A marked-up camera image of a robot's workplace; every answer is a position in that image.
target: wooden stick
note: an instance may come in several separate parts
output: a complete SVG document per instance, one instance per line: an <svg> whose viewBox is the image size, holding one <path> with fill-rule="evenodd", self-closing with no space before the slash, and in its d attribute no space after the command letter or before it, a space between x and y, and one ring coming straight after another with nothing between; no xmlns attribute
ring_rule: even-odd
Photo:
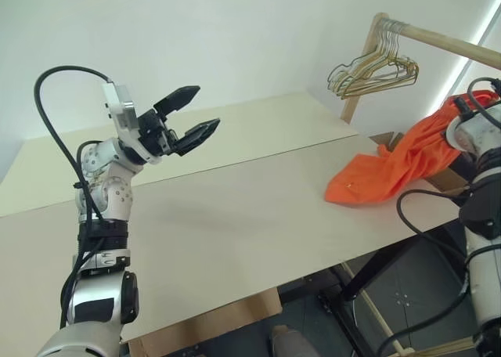
<svg viewBox="0 0 501 357"><path fill-rule="evenodd" d="M367 35L366 44L363 47L362 55L369 54L376 50L377 47L377 25L381 19L388 18L386 13L378 13L375 15L372 24L370 25L369 34ZM360 96L353 96L344 102L344 108L341 112L341 120L349 124L353 118L355 108L359 103Z"/></svg>
<svg viewBox="0 0 501 357"><path fill-rule="evenodd" d="M440 355L449 355L451 353L466 351L468 349L472 349L473 347L474 344L471 337L465 337L464 339L451 341L450 343L411 353L408 357L438 357ZM391 355L391 357L397 356L398 354L396 353Z"/></svg>
<svg viewBox="0 0 501 357"><path fill-rule="evenodd" d="M345 261L341 263L341 266L343 269L348 273L348 275L353 278L355 274L353 271L350 269L350 266L348 263ZM381 328L383 329L384 333L386 334L387 337L393 336L393 331L389 327L388 323L386 323L386 320L384 320L383 316L377 309L376 305L374 304L373 300L369 297L367 292L365 290L360 291L360 295L362 296L363 300L367 303L367 306L369 306L370 311L374 314L374 317L376 318L377 322L380 324ZM395 347L395 351L397 351L398 355L408 355L409 350L404 349L400 342L398 340L393 341L393 346Z"/></svg>
<svg viewBox="0 0 501 357"><path fill-rule="evenodd" d="M501 70L501 53L494 50L411 25L405 26L400 35Z"/></svg>

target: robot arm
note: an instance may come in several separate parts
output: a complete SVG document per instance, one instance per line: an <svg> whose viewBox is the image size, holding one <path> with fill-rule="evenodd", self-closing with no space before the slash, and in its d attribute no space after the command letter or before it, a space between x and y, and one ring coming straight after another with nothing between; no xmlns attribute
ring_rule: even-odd
<svg viewBox="0 0 501 357"><path fill-rule="evenodd" d="M499 80L495 90L500 94ZM448 126L447 142L477 158L470 196L460 208L467 238L470 292L477 317L475 348L479 355L499 355L501 345L501 105L473 113L456 99L461 115Z"/></svg>
<svg viewBox="0 0 501 357"><path fill-rule="evenodd" d="M180 139L166 127L167 115L187 105L200 89L196 86L178 89L139 118L124 86L108 82L103 89L118 137L91 146L81 160L81 173L101 219L92 210L92 220L87 220L88 202L84 190L78 189L78 242L85 262L70 292L67 325L52 336L39 357L118 356L121 329L139 313L137 279L125 270L131 263L127 238L132 177L145 163L159 163L163 155L182 156L193 150L219 123L215 119L198 124Z"/></svg>

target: clothes hanger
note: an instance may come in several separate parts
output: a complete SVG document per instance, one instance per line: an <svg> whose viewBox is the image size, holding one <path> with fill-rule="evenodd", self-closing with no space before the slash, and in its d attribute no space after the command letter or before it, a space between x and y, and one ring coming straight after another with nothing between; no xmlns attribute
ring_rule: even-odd
<svg viewBox="0 0 501 357"><path fill-rule="evenodd" d="M349 65L335 67L328 77L328 88L345 99L415 83L419 73L417 63L408 57L398 57L398 36L404 26L382 19L376 49L355 58Z"/></svg>
<svg viewBox="0 0 501 357"><path fill-rule="evenodd" d="M355 93L358 95L394 88L400 83L412 80L416 69L413 61L406 57L398 57L398 34L403 27L404 25L399 22L382 21L380 33L383 35L381 41L386 48L384 56L354 69L353 80L345 84L344 89L338 88L337 91L343 96Z"/></svg>

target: white tabletop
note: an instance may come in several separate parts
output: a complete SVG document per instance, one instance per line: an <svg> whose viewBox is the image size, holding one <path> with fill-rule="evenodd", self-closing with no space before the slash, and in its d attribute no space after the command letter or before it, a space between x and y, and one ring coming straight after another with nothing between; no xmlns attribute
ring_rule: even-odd
<svg viewBox="0 0 501 357"><path fill-rule="evenodd" d="M378 207L323 200L330 178L375 148L356 135L137 186L129 247L141 309L124 339L412 235L394 200ZM421 195L409 197L404 211L423 230L457 213L450 201ZM74 204L0 218L0 229L0 342L5 355L33 355L58 323L77 234Z"/></svg>
<svg viewBox="0 0 501 357"><path fill-rule="evenodd" d="M395 201L328 204L328 181L376 145L304 93L173 117L171 126L221 117L185 157L133 179L130 270L140 312L125 340L336 265L412 233ZM110 128L64 136L74 148ZM56 331L59 291L76 251L75 181L49 138L27 142L0 186L0 344L34 355ZM412 186L430 188L424 181ZM405 212L422 230L456 217L448 200L415 195Z"/></svg>

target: cardboard box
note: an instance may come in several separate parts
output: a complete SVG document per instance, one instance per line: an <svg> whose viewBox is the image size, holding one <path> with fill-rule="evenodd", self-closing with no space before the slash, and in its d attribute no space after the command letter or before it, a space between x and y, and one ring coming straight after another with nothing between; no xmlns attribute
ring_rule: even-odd
<svg viewBox="0 0 501 357"><path fill-rule="evenodd" d="M128 342L131 357L161 357L282 312L272 288Z"/></svg>

